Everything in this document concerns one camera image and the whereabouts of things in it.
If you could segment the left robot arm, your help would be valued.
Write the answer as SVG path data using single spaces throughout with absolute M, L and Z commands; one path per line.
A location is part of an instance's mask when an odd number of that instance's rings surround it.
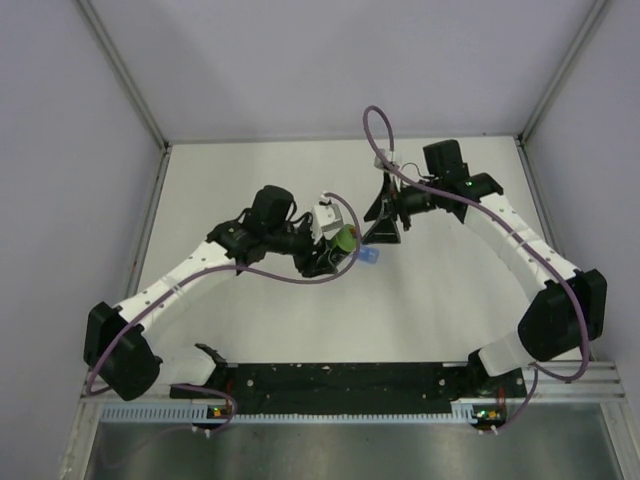
M 213 348 L 198 343 L 164 353 L 161 336 L 200 298 L 242 273 L 285 282 L 284 276 L 256 268 L 269 254 L 292 258 L 297 285 L 340 278 L 359 252 L 359 222 L 344 219 L 354 214 L 348 202 L 332 192 L 323 193 L 309 211 L 299 214 L 289 191 L 264 186 L 250 207 L 216 225 L 167 274 L 114 306 L 101 302 L 92 308 L 83 351 L 90 369 L 87 395 L 99 395 L 96 380 L 125 401 L 141 397 L 155 384 L 197 389 L 209 397 L 220 394 L 227 374 Z

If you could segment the blue pill organizer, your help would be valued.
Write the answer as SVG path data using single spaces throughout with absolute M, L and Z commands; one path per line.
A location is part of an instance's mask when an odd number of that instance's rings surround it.
M 378 262 L 380 251 L 378 248 L 362 245 L 358 251 L 357 259 L 366 264 L 375 265 Z

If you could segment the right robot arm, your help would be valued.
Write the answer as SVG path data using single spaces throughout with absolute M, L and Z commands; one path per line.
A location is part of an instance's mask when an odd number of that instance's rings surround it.
M 493 177 L 470 174 L 457 141 L 427 145 L 423 153 L 428 175 L 416 185 L 399 184 L 396 163 L 375 163 L 383 183 L 364 216 L 370 225 L 364 243 L 398 244 L 412 217 L 444 210 L 486 242 L 530 302 L 515 330 L 469 355 L 469 388 L 487 396 L 507 372 L 575 348 L 587 355 L 590 342 L 603 333 L 604 276 L 596 269 L 582 271 L 554 251 L 516 213 Z

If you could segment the green bottle cap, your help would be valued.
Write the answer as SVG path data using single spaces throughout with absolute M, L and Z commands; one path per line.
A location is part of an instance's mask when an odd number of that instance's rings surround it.
M 354 225 L 344 225 L 331 239 L 333 249 L 339 249 L 347 254 L 353 252 L 358 246 L 357 231 Z

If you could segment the green pill bottle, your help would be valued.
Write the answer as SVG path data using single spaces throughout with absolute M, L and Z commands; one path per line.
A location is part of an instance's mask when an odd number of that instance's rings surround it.
M 358 246 L 357 231 L 354 225 L 344 225 L 330 241 L 328 260 L 331 265 L 338 265 Z

